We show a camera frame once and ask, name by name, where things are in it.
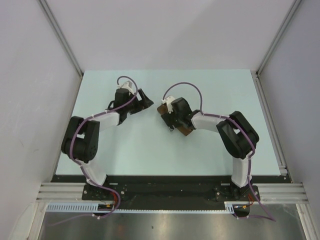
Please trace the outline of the brown cloth napkin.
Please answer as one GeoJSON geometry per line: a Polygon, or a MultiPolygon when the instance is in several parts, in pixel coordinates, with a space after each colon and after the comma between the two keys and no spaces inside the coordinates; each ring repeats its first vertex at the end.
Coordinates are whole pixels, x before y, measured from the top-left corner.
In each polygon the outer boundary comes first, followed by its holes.
{"type": "Polygon", "coordinates": [[[160,114],[161,119],[165,122],[168,129],[172,132],[175,129],[179,130],[184,136],[188,136],[193,130],[183,126],[178,121],[173,113],[169,113],[169,110],[165,104],[161,104],[157,108],[157,112],[160,114]]]}

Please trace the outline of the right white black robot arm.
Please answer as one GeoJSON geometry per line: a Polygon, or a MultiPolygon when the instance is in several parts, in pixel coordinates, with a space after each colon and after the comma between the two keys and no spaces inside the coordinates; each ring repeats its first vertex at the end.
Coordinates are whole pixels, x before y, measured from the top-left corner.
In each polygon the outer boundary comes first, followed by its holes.
{"type": "Polygon", "coordinates": [[[169,96],[157,108],[162,120],[170,131],[179,130],[184,136],[194,130],[218,133],[226,151],[232,156],[230,196],[242,201],[252,187],[252,157],[260,140],[258,133],[244,115],[234,111],[229,116],[202,113],[191,110],[183,97],[169,96]]]}

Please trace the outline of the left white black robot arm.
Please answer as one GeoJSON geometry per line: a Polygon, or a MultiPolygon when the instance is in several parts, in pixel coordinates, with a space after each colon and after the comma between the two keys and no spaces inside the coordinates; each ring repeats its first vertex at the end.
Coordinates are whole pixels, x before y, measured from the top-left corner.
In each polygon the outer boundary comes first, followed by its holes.
{"type": "Polygon", "coordinates": [[[96,158],[100,132],[121,125],[127,115],[139,113],[154,102],[140,88],[136,93],[126,88],[116,90],[114,100],[100,113],[87,118],[72,116],[61,145],[61,152],[81,169],[87,183],[93,185],[93,194],[100,200],[110,196],[111,188],[104,184],[107,174],[96,158]]]}

